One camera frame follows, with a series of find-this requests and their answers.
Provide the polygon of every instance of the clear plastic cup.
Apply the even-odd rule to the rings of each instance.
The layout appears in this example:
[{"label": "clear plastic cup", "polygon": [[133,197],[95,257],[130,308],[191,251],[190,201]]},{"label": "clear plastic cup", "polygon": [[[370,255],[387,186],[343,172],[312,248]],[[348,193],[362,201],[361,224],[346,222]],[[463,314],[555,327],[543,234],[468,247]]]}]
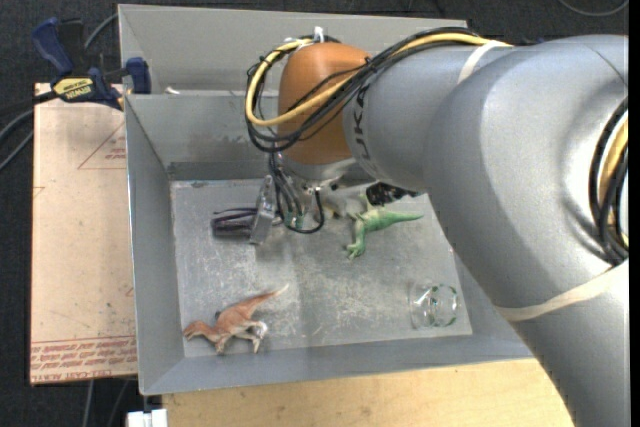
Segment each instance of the clear plastic cup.
[{"label": "clear plastic cup", "polygon": [[456,321],[457,290],[438,282],[415,282],[409,288],[409,311],[415,329],[450,326]]}]

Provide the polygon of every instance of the gray robot arm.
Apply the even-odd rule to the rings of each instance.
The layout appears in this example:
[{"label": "gray robot arm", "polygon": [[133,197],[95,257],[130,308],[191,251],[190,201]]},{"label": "gray robot arm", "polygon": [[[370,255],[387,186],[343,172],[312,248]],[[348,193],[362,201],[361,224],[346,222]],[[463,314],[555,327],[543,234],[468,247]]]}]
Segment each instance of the gray robot arm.
[{"label": "gray robot arm", "polygon": [[[302,189],[317,191],[356,163],[383,189],[428,193],[451,246],[541,361],[576,425],[630,425],[628,39],[510,47],[452,34],[428,36],[424,51],[406,51],[413,41],[396,47],[388,61],[305,42],[285,67],[281,98],[290,84],[319,83],[316,96],[334,103],[285,102],[286,136],[272,132],[263,148],[282,150],[279,170]],[[327,74],[335,85],[320,81]],[[349,81],[357,87],[346,89]],[[257,89],[259,76],[251,82]],[[256,137],[253,103],[248,94]],[[330,137],[289,137],[315,130],[314,117],[329,120]],[[609,191],[623,251],[607,239]]]}]

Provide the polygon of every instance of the wooden surface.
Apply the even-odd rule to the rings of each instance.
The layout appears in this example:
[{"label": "wooden surface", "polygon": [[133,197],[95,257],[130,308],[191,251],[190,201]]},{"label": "wooden surface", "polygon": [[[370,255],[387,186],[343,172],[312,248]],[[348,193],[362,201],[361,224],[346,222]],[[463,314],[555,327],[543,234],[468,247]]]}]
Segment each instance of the wooden surface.
[{"label": "wooden surface", "polygon": [[162,398],[170,427],[573,427],[535,359]]}]

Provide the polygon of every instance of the toy dinosaur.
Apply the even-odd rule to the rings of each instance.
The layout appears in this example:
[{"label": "toy dinosaur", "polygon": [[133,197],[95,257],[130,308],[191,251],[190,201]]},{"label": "toy dinosaur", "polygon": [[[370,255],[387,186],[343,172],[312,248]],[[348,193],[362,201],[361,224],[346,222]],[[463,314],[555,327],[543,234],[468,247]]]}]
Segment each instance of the toy dinosaur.
[{"label": "toy dinosaur", "polygon": [[[252,320],[251,316],[260,304],[279,296],[287,288],[289,288],[288,284],[280,290],[250,297],[216,313],[216,323],[213,327],[201,320],[196,320],[189,324],[182,334],[187,340],[191,340],[194,336],[204,336],[215,345],[218,354],[224,352],[224,346],[231,337],[245,338],[253,342],[253,352],[256,353],[268,328],[264,322]],[[251,332],[251,328],[255,328],[256,333]]]},{"label": "toy dinosaur", "polygon": [[404,212],[390,212],[384,208],[373,209],[367,203],[367,211],[359,214],[349,214],[355,220],[354,232],[355,241],[347,246],[349,260],[360,256],[365,250],[365,235],[372,231],[382,230],[392,224],[403,221],[415,221],[422,217],[422,214],[410,214]]}]

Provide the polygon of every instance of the orange toy dinosaur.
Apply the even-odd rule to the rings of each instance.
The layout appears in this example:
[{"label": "orange toy dinosaur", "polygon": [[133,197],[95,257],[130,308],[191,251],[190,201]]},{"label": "orange toy dinosaur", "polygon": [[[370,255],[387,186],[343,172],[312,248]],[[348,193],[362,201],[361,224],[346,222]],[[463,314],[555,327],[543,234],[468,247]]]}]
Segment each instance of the orange toy dinosaur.
[{"label": "orange toy dinosaur", "polygon": [[[259,294],[228,307],[216,315],[216,323],[213,327],[201,320],[196,320],[189,324],[182,334],[187,340],[191,340],[194,336],[204,336],[215,345],[218,354],[224,352],[224,346],[231,337],[245,338],[253,342],[253,352],[256,353],[268,328],[264,322],[252,320],[251,316],[260,304],[279,296],[287,288],[289,288],[288,284],[280,290]],[[256,328],[256,333],[249,331],[252,327]]]}]

